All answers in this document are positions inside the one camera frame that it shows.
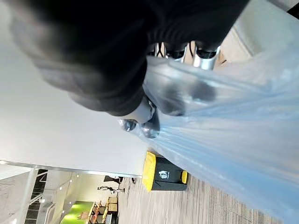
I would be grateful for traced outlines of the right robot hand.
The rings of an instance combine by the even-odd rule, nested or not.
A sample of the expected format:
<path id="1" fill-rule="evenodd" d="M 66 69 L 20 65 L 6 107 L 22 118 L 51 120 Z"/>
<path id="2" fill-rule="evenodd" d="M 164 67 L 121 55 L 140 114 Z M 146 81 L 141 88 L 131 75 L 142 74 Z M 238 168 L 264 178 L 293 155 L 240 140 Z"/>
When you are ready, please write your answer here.
<path id="1" fill-rule="evenodd" d="M 140 125 L 155 138 L 158 112 L 184 114 L 175 96 L 162 106 L 144 92 L 147 56 L 180 59 L 216 54 L 248 5 L 246 0 L 7 0 L 11 34 L 48 84 L 77 104 L 119 117 L 124 130 Z"/>

